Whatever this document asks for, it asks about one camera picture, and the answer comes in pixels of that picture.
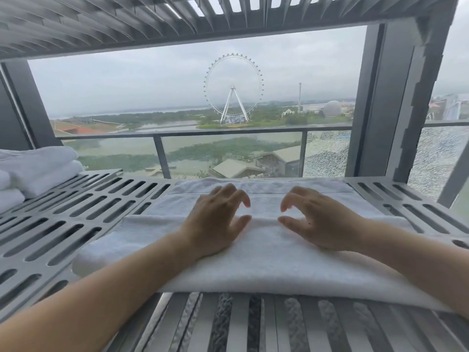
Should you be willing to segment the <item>person's right hand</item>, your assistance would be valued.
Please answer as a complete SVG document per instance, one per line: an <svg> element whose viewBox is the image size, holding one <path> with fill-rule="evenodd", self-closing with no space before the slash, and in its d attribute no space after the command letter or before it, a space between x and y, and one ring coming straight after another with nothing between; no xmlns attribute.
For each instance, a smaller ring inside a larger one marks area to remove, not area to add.
<svg viewBox="0 0 469 352"><path fill-rule="evenodd" d="M316 190L296 186L280 204L280 211L293 207L314 227L313 245L326 250L358 252L372 221L353 212L345 205Z"/></svg>

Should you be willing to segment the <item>person's left hand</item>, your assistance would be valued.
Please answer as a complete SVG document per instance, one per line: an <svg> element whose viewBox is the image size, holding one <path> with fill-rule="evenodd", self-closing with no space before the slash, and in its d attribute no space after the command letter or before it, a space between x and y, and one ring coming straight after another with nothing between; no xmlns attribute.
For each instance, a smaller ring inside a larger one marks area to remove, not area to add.
<svg viewBox="0 0 469 352"><path fill-rule="evenodd" d="M192 261L224 250L222 231L240 205L250 207L249 195L231 183L200 196L177 232Z"/></svg>

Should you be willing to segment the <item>large white towel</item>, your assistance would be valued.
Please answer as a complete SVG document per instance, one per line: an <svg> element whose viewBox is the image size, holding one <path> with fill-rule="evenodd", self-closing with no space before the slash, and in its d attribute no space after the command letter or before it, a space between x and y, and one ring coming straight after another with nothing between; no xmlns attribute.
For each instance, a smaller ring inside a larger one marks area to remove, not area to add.
<svg viewBox="0 0 469 352"><path fill-rule="evenodd" d="M221 179L179 181L141 214L126 216L111 233L85 245L72 262L80 277L119 261L176 231L200 195L226 184ZM449 312L395 270L358 253L328 253L278 222L284 195L303 185L330 196L361 216L415 233L402 217L381 213L342 180L235 180L251 207L236 215L252 219L225 251L199 260L161 288L161 292L244 292L347 297Z"/></svg>

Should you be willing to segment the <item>person's right forearm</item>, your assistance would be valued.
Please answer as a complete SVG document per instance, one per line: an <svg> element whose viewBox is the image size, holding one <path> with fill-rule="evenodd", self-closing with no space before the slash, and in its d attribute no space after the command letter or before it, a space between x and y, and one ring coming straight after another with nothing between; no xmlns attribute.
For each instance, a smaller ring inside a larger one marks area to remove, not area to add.
<svg viewBox="0 0 469 352"><path fill-rule="evenodd" d="M353 251L396 270L469 320L469 249L369 219L362 218L350 228Z"/></svg>

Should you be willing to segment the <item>person's left forearm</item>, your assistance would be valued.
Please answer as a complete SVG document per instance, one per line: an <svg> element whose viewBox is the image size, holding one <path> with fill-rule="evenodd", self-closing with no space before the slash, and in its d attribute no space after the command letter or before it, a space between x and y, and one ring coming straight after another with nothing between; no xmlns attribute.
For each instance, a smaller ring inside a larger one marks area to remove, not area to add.
<svg viewBox="0 0 469 352"><path fill-rule="evenodd" d="M0 352L100 352L143 303L202 255L185 235L167 235L0 324Z"/></svg>

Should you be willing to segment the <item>grey roofed building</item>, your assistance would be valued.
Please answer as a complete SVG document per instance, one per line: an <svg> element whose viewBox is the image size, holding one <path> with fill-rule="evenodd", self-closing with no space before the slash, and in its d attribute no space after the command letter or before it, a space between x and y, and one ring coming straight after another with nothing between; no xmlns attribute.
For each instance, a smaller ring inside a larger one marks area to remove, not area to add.
<svg viewBox="0 0 469 352"><path fill-rule="evenodd" d="M224 179L298 177L301 146L265 152L247 160L226 159L209 168L212 177Z"/></svg>

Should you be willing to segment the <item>glass balcony railing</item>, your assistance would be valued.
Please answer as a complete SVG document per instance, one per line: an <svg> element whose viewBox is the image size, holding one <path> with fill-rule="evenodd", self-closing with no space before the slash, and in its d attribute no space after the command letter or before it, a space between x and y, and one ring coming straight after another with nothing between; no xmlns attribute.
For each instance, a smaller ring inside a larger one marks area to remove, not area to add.
<svg viewBox="0 0 469 352"><path fill-rule="evenodd" d="M279 161L302 171L305 158L348 150L351 124L319 124L250 129L124 131L60 135L87 170L120 168L135 175L200 178L228 159L253 164L276 150L294 147Z"/></svg>

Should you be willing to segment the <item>grey dome building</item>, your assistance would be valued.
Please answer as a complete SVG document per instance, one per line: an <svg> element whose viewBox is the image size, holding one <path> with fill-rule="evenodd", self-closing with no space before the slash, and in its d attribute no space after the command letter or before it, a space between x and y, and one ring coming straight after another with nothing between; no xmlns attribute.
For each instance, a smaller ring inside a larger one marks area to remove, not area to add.
<svg viewBox="0 0 469 352"><path fill-rule="evenodd" d="M343 114L343 104L337 100L331 100L324 105L322 113L325 118L340 117Z"/></svg>

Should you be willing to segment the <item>white ferris wheel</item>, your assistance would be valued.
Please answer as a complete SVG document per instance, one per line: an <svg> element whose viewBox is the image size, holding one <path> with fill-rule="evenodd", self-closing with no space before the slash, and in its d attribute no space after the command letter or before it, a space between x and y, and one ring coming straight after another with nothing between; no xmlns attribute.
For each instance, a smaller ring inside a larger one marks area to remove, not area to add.
<svg viewBox="0 0 469 352"><path fill-rule="evenodd" d="M241 53L216 58L203 79L203 97L219 115L220 125L248 123L264 92L265 81L259 66Z"/></svg>

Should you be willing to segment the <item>wide dark window pillar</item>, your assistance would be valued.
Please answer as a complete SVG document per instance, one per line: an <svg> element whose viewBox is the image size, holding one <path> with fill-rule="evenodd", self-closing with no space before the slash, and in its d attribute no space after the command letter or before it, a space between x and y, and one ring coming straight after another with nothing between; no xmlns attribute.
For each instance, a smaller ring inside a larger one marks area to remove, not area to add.
<svg viewBox="0 0 469 352"><path fill-rule="evenodd" d="M453 19L441 11L367 27L346 177L408 181Z"/></svg>

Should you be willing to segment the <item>shattered glass railing panel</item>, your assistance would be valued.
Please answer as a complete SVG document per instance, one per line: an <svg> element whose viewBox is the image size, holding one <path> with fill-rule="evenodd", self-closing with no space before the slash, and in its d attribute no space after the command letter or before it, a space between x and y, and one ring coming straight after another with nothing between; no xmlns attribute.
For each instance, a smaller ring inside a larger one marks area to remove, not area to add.
<svg viewBox="0 0 469 352"><path fill-rule="evenodd" d="M469 125L422 129L407 184L437 200L469 141Z"/></svg>

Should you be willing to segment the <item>grey slotted metal shelf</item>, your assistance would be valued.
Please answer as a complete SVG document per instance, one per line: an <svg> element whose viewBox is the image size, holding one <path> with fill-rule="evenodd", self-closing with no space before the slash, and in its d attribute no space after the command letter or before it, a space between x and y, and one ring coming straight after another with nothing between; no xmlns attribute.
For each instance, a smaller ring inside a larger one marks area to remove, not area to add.
<svg viewBox="0 0 469 352"><path fill-rule="evenodd" d="M175 180L86 172L0 214L0 323L69 286L71 261ZM102 352L469 352L458 315L367 300L156 294Z"/></svg>

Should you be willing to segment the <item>grey slatted overhead shelf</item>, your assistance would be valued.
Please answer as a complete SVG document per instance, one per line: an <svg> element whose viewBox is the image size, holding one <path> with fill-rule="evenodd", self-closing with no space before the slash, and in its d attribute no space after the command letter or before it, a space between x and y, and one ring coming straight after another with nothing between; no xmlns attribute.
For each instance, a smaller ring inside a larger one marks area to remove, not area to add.
<svg viewBox="0 0 469 352"><path fill-rule="evenodd" d="M458 0L0 0L0 62L427 21Z"/></svg>

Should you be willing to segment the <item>narrow dark window pillar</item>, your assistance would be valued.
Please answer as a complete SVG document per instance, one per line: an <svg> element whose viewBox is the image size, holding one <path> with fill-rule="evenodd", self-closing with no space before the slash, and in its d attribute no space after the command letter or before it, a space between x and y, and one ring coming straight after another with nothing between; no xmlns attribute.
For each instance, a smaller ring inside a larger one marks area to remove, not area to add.
<svg viewBox="0 0 469 352"><path fill-rule="evenodd" d="M27 60L0 61L0 149L63 146L52 129Z"/></svg>

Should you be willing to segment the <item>grey metal rack post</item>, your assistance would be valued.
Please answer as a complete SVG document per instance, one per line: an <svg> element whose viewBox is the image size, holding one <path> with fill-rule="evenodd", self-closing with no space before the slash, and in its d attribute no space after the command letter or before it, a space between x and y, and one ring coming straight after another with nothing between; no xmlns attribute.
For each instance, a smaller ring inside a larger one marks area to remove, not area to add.
<svg viewBox="0 0 469 352"><path fill-rule="evenodd" d="M457 199L466 181L469 178L469 140L457 160L453 171L437 199L437 202L450 208Z"/></svg>

